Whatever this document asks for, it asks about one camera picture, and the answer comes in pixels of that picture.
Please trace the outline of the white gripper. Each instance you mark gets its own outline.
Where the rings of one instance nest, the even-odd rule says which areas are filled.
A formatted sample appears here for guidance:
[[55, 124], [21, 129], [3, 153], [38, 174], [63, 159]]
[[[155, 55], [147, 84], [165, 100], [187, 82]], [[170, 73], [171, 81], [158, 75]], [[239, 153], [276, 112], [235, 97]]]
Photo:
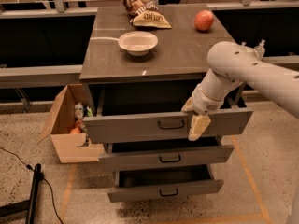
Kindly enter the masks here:
[[182, 112], [193, 112], [201, 115], [193, 115], [191, 127], [189, 129], [188, 139], [190, 141], [198, 140], [209, 126], [211, 119], [208, 114], [217, 112], [223, 105], [224, 97], [213, 97], [205, 94], [202, 86], [198, 84], [192, 92], [184, 106]]

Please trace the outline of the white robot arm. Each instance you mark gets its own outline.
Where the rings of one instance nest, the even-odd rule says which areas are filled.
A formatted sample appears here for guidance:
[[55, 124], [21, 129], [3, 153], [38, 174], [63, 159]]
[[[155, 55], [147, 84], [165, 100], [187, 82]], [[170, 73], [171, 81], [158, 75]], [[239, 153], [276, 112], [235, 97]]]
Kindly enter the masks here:
[[227, 94], [246, 83], [265, 98], [299, 119], [299, 72], [266, 63], [264, 48], [233, 42], [215, 44], [207, 54], [209, 69], [182, 107], [192, 112], [188, 138], [197, 140], [210, 124]]

